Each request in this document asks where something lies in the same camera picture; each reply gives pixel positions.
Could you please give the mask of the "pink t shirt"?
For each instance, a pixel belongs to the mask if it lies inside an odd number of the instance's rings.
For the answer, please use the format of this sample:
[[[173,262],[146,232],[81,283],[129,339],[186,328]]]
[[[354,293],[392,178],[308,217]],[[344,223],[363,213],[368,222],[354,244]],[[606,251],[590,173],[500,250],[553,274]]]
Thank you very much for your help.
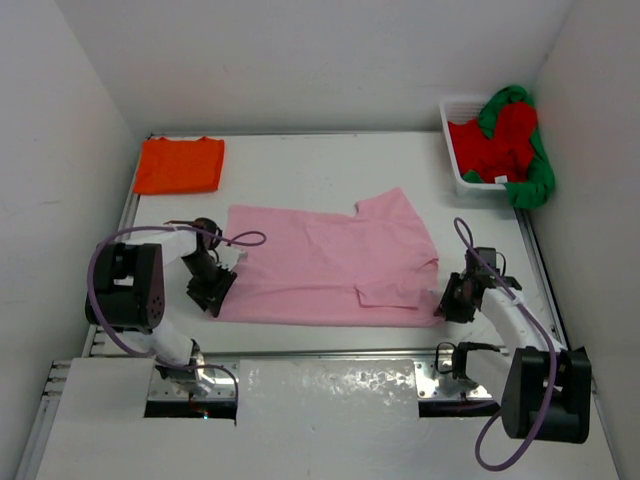
[[[421,328],[438,324],[438,253],[404,192],[356,212],[233,205],[226,233],[263,232],[235,267],[224,322]]]

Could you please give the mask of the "orange t shirt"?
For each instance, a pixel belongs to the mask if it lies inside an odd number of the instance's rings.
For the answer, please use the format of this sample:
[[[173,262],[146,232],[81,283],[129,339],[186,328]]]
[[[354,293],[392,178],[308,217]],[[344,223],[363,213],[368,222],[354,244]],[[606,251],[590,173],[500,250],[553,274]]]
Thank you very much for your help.
[[[224,140],[149,139],[142,144],[133,192],[182,195],[218,190],[224,165]]]

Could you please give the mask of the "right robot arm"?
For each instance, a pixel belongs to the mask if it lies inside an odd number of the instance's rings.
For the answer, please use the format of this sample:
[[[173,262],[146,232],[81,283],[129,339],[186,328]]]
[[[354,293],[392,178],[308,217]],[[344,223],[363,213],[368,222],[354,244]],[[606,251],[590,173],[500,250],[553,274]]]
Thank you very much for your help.
[[[494,326],[500,346],[463,341],[453,346],[444,375],[483,386],[500,405],[502,424],[512,439],[523,439],[537,418],[535,438],[582,444],[589,435],[592,368],[583,348],[568,350],[544,328],[508,276],[482,271],[453,273],[435,315],[448,322],[470,323],[477,313]]]

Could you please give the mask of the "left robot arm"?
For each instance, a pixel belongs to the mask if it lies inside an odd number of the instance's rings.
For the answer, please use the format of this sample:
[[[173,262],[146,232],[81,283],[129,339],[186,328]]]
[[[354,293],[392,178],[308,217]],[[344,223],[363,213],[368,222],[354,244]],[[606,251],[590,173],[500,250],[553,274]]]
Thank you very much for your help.
[[[215,384],[215,366],[198,342],[166,314],[167,265],[179,261],[190,274],[187,296],[218,316],[245,256],[243,234],[228,238],[211,219],[172,221],[122,229],[96,247],[87,271],[85,315],[124,352],[151,358],[165,379],[204,396]]]

